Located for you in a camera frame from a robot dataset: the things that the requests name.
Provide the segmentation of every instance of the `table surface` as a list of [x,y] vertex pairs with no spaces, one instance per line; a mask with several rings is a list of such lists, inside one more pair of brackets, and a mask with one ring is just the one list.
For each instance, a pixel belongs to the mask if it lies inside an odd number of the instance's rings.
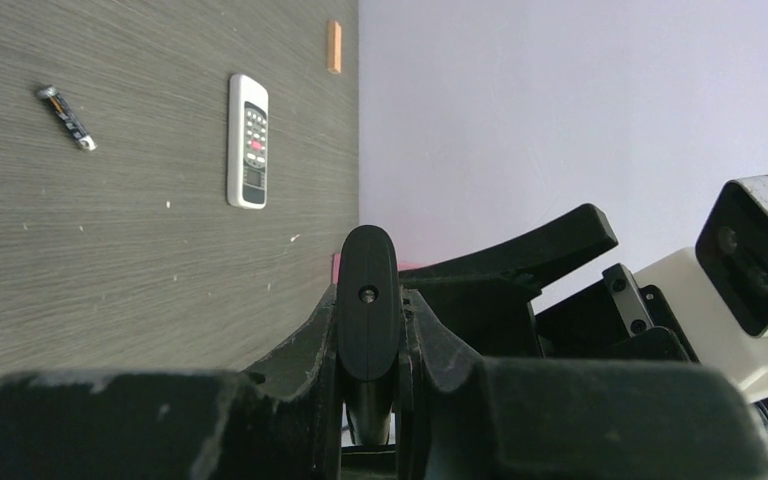
[[[357,15],[352,0],[0,0],[0,375],[242,368],[307,318],[357,225]],[[270,94],[262,211],[225,201],[237,72]],[[34,98],[49,83],[96,151]]]

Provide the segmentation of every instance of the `white camera housing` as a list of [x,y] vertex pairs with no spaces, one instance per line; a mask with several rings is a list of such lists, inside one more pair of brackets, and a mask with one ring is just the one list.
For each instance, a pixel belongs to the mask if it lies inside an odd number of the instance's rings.
[[696,248],[634,276],[661,289],[700,363],[768,397],[768,175],[726,184]]

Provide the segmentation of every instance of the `lavender wall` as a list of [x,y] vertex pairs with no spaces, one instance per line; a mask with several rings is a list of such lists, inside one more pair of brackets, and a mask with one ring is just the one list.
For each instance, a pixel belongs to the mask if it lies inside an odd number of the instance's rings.
[[361,1],[360,219],[431,263],[590,202],[622,261],[768,173],[768,1]]

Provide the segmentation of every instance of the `wooden block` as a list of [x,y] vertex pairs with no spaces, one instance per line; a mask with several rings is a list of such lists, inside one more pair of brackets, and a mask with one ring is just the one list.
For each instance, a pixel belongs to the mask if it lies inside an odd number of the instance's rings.
[[343,27],[339,22],[328,20],[328,71],[343,70]]

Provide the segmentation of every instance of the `white remote control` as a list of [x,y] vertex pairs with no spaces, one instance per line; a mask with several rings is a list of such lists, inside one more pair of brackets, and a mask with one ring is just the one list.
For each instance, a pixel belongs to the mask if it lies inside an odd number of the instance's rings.
[[266,205],[266,136],[269,94],[251,78],[231,77],[228,109],[228,203],[261,209]]

